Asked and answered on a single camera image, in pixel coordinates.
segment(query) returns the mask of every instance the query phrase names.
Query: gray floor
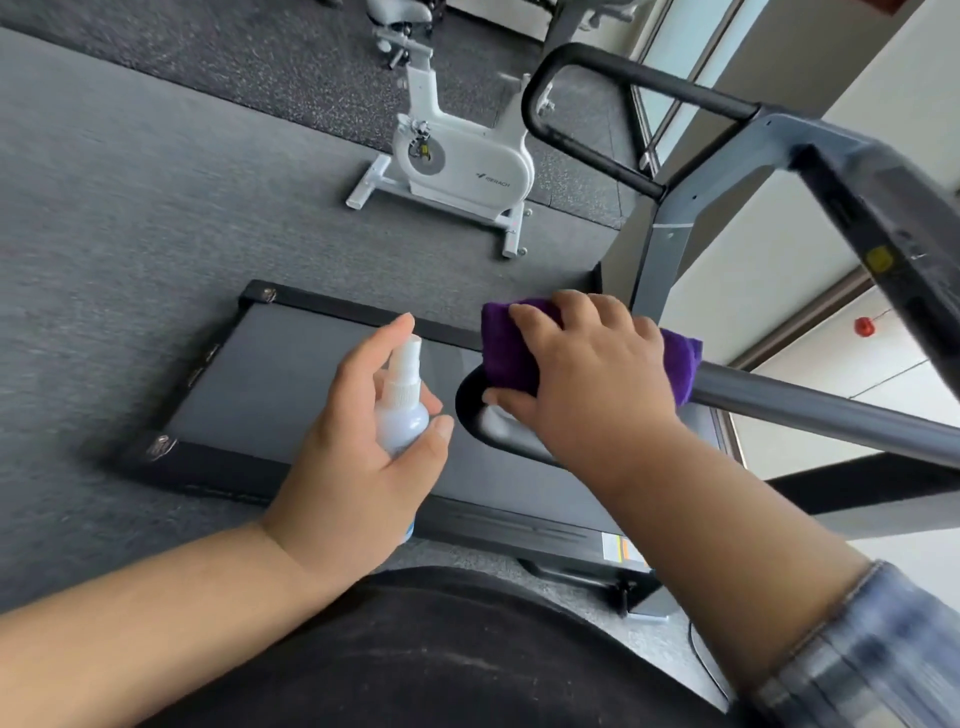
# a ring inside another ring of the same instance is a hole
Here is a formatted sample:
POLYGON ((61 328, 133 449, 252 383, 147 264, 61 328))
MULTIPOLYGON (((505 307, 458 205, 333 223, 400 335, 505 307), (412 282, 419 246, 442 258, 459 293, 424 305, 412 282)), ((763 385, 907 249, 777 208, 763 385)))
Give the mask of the gray floor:
MULTIPOLYGON (((250 278, 464 327, 585 280, 613 231, 539 207, 531 253, 384 197, 374 151, 0 30, 0 610, 253 517, 109 474, 250 278)), ((617 618, 491 554, 413 542, 389 567, 489 571, 570 607, 719 702, 682 618, 617 618)))
MULTIPOLYGON (((365 8, 363 0, 347 0, 342 12, 317 0, 0 0, 0 25, 389 151, 408 101, 399 72, 383 68, 365 8)), ((533 71, 540 54, 531 38, 456 12, 430 44, 441 107, 486 125, 507 98, 498 72, 533 71)), ((568 69, 552 98, 555 124, 636 163, 617 87, 568 69)), ((536 139, 529 148, 534 202, 614 228, 630 215, 632 191, 536 139)))

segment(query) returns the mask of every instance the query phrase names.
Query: white spray bottle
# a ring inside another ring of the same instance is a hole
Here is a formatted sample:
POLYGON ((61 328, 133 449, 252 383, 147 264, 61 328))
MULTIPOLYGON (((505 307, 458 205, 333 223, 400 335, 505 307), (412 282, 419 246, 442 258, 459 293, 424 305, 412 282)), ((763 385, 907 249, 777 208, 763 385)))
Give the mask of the white spray bottle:
MULTIPOLYGON (((420 402, 420 344, 420 337, 412 334, 391 352, 383 393, 374 410, 376 442, 391 458, 413 445, 430 424, 430 415, 420 402)), ((404 544, 413 532, 410 523, 404 544)))

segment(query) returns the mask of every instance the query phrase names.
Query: microfiber towel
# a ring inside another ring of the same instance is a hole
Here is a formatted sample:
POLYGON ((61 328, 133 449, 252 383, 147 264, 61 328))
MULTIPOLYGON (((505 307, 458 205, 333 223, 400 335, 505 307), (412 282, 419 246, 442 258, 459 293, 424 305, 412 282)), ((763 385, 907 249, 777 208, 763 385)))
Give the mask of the microfiber towel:
MULTIPOLYGON (((546 299, 526 299, 516 303, 536 306, 563 325, 560 309, 546 299)), ((485 303, 480 313, 484 371, 494 387, 518 389, 535 396, 540 386, 540 369, 523 342, 520 329, 510 318, 510 306, 510 303, 485 303)), ((690 399, 704 343, 666 328, 660 331, 663 333, 663 367, 679 407, 690 399)))

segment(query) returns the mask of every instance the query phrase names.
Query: shirt sleeve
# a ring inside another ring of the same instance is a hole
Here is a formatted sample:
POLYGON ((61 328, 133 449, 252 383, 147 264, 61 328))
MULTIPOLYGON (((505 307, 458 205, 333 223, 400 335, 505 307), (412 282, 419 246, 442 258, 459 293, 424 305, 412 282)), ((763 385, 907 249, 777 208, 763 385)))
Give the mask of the shirt sleeve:
POLYGON ((960 616, 877 562, 752 699, 786 728, 960 726, 960 616))

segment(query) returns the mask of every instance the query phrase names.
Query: hand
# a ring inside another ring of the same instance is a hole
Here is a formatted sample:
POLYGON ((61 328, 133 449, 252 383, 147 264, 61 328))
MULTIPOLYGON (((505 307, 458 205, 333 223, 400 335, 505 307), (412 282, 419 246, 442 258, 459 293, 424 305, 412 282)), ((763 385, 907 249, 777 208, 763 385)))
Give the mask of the hand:
POLYGON ((510 315, 540 367, 531 397, 489 389, 497 404, 537 433, 547 449, 590 488, 618 481, 632 455, 655 435, 683 428, 663 369, 663 338, 650 319, 634 319, 612 296, 558 291, 564 328, 530 305, 510 315))
MULTIPOLYGON (((333 577, 342 589, 400 544, 446 462, 448 415, 435 417, 393 462, 376 443, 380 368, 413 328, 414 317, 403 314, 341 362, 324 411, 263 517, 267 533, 308 573, 333 577)), ((420 401, 431 415, 441 410, 425 386, 420 401)))

